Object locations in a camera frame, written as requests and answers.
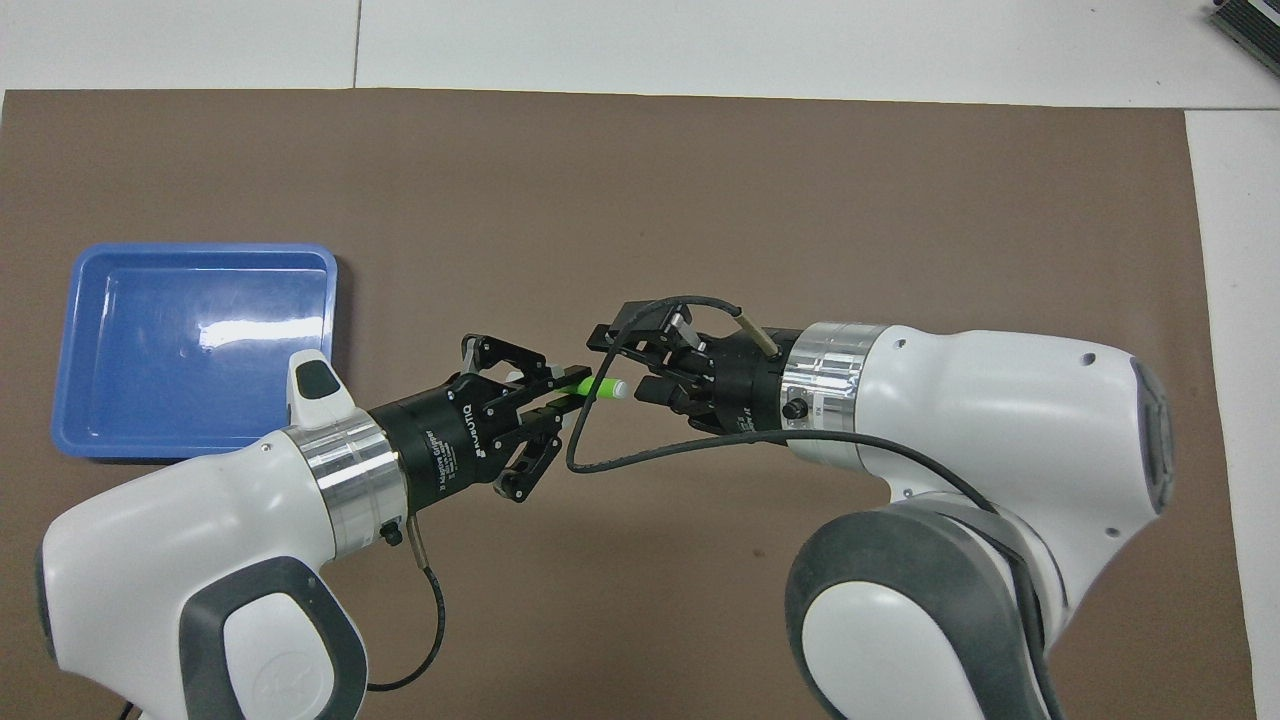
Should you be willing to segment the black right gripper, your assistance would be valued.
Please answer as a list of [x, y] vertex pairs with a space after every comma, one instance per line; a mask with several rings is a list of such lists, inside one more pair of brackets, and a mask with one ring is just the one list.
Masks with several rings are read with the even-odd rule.
[[695, 332], [692, 306], [714, 307], [716, 301], [626, 302], [612, 322], [595, 327], [588, 347], [616, 348], [660, 375], [712, 375], [696, 383], [648, 375], [635, 389], [636, 400], [685, 416], [695, 430], [713, 436], [780, 430], [782, 374], [801, 332], [768, 331], [781, 351], [768, 359], [742, 331], [709, 340]]

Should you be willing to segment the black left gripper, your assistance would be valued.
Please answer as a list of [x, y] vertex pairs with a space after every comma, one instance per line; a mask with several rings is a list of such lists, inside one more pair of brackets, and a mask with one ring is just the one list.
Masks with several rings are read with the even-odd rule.
[[[398, 454], [411, 514], [494, 480], [499, 496], [527, 500], [561, 451], [568, 396], [521, 413], [512, 430], [511, 413], [593, 375], [584, 365], [554, 370], [543, 354], [488, 334], [467, 334], [461, 347], [460, 378], [369, 410]], [[521, 377], [504, 383], [481, 375], [503, 363]]]

